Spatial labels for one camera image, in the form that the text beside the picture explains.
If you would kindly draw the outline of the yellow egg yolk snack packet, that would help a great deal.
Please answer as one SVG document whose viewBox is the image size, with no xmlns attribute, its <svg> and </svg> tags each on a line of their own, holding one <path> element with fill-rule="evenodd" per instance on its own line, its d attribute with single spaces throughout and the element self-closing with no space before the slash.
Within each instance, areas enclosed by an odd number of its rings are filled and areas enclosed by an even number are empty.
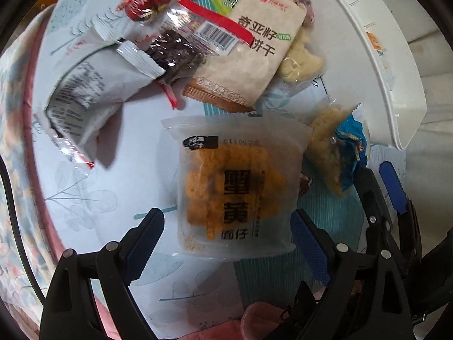
<svg viewBox="0 0 453 340">
<path fill-rule="evenodd" d="M 243 260 L 291 252 L 312 128 L 274 114 L 168 118 L 176 141 L 177 237 L 186 254 Z"/>
</svg>

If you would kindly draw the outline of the beige soda cracker packet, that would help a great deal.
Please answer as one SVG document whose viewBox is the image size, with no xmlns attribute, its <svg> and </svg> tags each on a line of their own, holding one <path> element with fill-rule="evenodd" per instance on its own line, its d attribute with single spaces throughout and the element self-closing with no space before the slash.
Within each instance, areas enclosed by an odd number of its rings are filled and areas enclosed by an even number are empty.
<svg viewBox="0 0 453 340">
<path fill-rule="evenodd" d="M 252 41 L 238 41 L 228 54 L 207 58 L 183 95 L 232 113 L 253 111 L 306 16 L 305 5 L 293 0 L 239 0 L 229 19 Z"/>
</svg>

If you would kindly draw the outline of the blue yellow rice cracker packet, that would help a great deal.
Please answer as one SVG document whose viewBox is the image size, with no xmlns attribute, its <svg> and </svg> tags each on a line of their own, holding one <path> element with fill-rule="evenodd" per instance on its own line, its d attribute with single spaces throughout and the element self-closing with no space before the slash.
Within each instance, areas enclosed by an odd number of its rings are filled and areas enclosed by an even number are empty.
<svg viewBox="0 0 453 340">
<path fill-rule="evenodd" d="M 309 125 L 313 133 L 305 156 L 331 192 L 342 197 L 352 188 L 356 170 L 368 163 L 364 105 L 322 101 Z"/>
</svg>

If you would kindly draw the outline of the floral bed sheet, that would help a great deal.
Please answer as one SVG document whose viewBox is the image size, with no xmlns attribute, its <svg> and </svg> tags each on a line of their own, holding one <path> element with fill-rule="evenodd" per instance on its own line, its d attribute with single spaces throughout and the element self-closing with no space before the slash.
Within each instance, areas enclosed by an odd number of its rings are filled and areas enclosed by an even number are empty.
<svg viewBox="0 0 453 340">
<path fill-rule="evenodd" d="M 12 178 L 21 238 L 43 292 L 65 248 L 78 253 L 97 251 L 135 227 L 152 207 L 165 215 L 165 231 L 142 275 L 132 282 L 132 293 L 158 337 L 173 339 L 238 318 L 254 302 L 288 305 L 301 280 L 315 284 L 302 253 L 297 250 L 269 258 L 227 262 L 177 254 L 177 143 L 164 130 L 162 119 L 221 114 L 212 105 L 184 100 L 172 110 L 156 87 L 145 88 L 126 102 L 101 131 L 94 169 L 84 175 L 52 143 L 34 114 L 44 107 L 50 84 L 47 69 L 57 62 L 99 16 L 118 23 L 120 0 L 61 0 L 55 8 L 36 15 L 1 54 L 1 155 Z M 301 94 L 286 97 L 271 87 L 262 106 L 292 118 L 308 113 L 325 96 L 351 104 L 372 98 L 384 109 L 381 89 L 374 79 L 368 45 L 349 19 L 393 48 L 405 40 L 383 0 L 312 0 L 316 7 L 315 42 L 326 55 L 327 72 Z M 341 47 L 324 27 L 328 17 L 339 18 Z M 360 54 L 353 62 L 355 81 L 338 74 L 336 65 L 350 49 Z M 335 197 L 322 181 L 314 180 L 300 200 L 319 226 L 336 240 L 357 248 L 364 216 L 356 192 Z"/>
</svg>

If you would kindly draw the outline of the pale cookie clear packet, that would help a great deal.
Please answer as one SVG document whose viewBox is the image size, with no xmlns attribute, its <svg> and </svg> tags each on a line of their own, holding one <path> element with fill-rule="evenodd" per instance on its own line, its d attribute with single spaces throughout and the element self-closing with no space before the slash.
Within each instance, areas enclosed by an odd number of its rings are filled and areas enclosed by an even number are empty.
<svg viewBox="0 0 453 340">
<path fill-rule="evenodd" d="M 310 42 L 311 29 L 302 26 L 277 71 L 283 83 L 309 83 L 323 72 L 325 62 L 310 51 Z"/>
</svg>

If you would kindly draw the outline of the white plastic storage bin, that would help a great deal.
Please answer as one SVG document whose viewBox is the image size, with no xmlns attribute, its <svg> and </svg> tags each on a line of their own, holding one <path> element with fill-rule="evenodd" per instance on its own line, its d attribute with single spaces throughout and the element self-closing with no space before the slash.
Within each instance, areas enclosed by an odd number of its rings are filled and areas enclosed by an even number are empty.
<svg viewBox="0 0 453 340">
<path fill-rule="evenodd" d="M 363 101 L 372 143 L 404 150 L 427 111 L 417 65 L 383 0 L 337 0 L 368 50 L 380 95 Z"/>
</svg>

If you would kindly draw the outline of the grey foil snack packet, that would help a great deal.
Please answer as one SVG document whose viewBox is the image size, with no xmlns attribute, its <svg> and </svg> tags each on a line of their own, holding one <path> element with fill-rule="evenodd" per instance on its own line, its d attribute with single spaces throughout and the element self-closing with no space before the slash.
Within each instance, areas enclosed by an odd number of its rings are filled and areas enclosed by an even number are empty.
<svg viewBox="0 0 453 340">
<path fill-rule="evenodd" d="M 46 105 L 35 113 L 44 132 L 71 162 L 95 166 L 97 136 L 130 97 L 165 74 L 131 41 L 74 49 L 61 63 L 65 70 Z"/>
</svg>

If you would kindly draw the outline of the dark chocolate cookie packet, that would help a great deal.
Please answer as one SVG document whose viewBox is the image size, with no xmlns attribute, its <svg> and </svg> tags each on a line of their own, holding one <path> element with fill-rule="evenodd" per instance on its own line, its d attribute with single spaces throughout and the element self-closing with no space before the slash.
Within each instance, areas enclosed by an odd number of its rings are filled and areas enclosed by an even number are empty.
<svg viewBox="0 0 453 340">
<path fill-rule="evenodd" d="M 165 70 L 158 83 L 171 99 L 175 81 L 193 76 L 210 57 L 253 42 L 246 28 L 192 0 L 171 2 L 152 20 L 134 22 L 125 13 L 124 18 L 124 38 Z"/>
</svg>

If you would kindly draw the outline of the red wrapped candy packet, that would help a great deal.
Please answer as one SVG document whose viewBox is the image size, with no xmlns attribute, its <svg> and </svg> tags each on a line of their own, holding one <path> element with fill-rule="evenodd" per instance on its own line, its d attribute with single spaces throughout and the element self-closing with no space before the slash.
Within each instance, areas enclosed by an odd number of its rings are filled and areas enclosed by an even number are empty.
<svg viewBox="0 0 453 340">
<path fill-rule="evenodd" d="M 171 0 L 122 0 L 116 7 L 134 22 L 154 19 Z"/>
</svg>

